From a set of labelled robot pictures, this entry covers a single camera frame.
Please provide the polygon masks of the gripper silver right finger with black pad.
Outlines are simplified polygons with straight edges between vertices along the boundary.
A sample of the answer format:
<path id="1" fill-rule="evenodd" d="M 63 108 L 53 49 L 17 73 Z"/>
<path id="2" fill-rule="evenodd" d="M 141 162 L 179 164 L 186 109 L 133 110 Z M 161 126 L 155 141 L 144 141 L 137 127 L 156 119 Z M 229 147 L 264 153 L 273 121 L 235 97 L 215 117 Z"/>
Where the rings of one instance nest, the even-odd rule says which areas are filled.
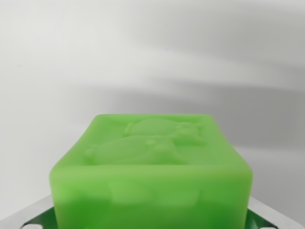
<path id="1" fill-rule="evenodd" d="M 305 227 L 254 197 L 249 198 L 246 229 L 304 229 Z"/>

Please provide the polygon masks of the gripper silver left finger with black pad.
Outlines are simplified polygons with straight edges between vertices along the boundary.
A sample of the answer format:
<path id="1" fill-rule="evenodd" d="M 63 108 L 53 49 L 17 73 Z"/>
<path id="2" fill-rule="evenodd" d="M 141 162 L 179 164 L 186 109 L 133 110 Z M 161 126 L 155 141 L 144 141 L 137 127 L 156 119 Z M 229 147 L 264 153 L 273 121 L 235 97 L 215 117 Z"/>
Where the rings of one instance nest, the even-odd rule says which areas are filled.
<path id="1" fill-rule="evenodd" d="M 52 196 L 48 195 L 30 206 L 0 221 L 1 229 L 21 229 L 30 219 L 53 207 Z"/>

